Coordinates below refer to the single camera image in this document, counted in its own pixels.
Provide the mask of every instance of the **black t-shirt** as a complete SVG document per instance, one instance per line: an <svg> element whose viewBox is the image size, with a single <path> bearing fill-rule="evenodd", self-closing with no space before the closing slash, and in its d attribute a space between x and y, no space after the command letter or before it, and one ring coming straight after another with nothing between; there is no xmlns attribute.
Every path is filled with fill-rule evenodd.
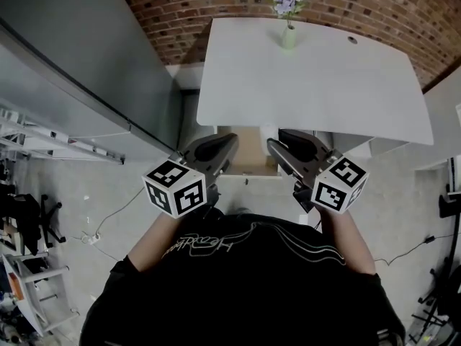
<svg viewBox="0 0 461 346"><path fill-rule="evenodd" d="M311 227L244 214L184 220L147 272L118 262L80 344L369 346L396 334L405 330L377 275L349 270Z"/></svg>

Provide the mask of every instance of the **person's left arm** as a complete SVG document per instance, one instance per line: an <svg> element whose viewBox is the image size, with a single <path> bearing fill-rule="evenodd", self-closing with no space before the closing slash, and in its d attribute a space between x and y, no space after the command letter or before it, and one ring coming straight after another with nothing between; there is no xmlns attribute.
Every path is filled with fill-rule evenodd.
<svg viewBox="0 0 461 346"><path fill-rule="evenodd" d="M182 218L172 218L161 213L143 237L128 253L128 259L138 272L152 268L160 262L171 245Z"/></svg>

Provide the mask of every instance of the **brick wall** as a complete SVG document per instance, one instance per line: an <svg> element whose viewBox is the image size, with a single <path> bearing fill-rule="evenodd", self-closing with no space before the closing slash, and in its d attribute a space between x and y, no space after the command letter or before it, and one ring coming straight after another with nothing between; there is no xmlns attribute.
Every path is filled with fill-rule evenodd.
<svg viewBox="0 0 461 346"><path fill-rule="evenodd" d="M126 0L165 64L205 60L213 17L275 17L264 0ZM461 56L461 0L309 0L297 20L407 53L421 86Z"/></svg>

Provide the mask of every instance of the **forearm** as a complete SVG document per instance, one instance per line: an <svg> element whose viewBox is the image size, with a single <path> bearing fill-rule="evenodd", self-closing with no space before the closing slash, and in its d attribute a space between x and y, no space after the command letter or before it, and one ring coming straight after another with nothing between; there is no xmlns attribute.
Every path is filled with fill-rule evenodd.
<svg viewBox="0 0 461 346"><path fill-rule="evenodd" d="M335 214L321 209L322 232L332 237L346 265L355 272L376 274L375 261L368 249L354 219L347 211Z"/></svg>
<svg viewBox="0 0 461 346"><path fill-rule="evenodd" d="M128 253L137 270L143 272L160 262L171 245L182 218L174 219L161 213L138 243Z"/></svg>

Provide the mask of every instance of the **white line print on shirt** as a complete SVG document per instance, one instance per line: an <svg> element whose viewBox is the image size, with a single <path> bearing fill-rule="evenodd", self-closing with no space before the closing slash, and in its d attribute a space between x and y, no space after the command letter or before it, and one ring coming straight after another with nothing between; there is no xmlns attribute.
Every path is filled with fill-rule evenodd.
<svg viewBox="0 0 461 346"><path fill-rule="evenodd" d="M189 256L190 257L209 257L213 255L215 252L217 252L221 247L226 248L226 252L229 252L234 244L240 244L241 242L247 240L247 238L250 237L251 232L258 225L266 226L268 228L273 228L277 232L279 237L282 239L285 246L288 247L288 249L290 249L294 254L296 254L297 256L301 257L302 259L308 262L321 262L323 260L333 259L339 262L339 264L341 265L346 264L344 258L339 254L338 250L335 247L329 246L329 245L318 246L318 247L310 245L306 242L301 241L299 238L297 238L296 236L294 236L293 234L291 234L289 231L279 226L278 224L273 224L273 223L269 224L269 223L264 223L264 222L253 222L251 223L250 228L247 231L239 233L239 234L229 234L222 238L211 237L211 236L201 237L199 236L199 234L185 234L184 236L180 237L176 241L176 243L172 245L165 252L165 254L162 257L164 257L169 252L173 251L174 249L177 249L179 251L181 249L186 248L187 246L189 246ZM317 250L315 251L309 250L306 248L306 246L313 248L313 249L317 249ZM330 254L331 256L329 256L328 254L325 253L327 256L322 257L320 259L317 259L317 260L308 259L307 257L301 255L299 252L296 252L295 247L305 252L308 252L310 254L320 254L321 252L332 252L333 255Z"/></svg>

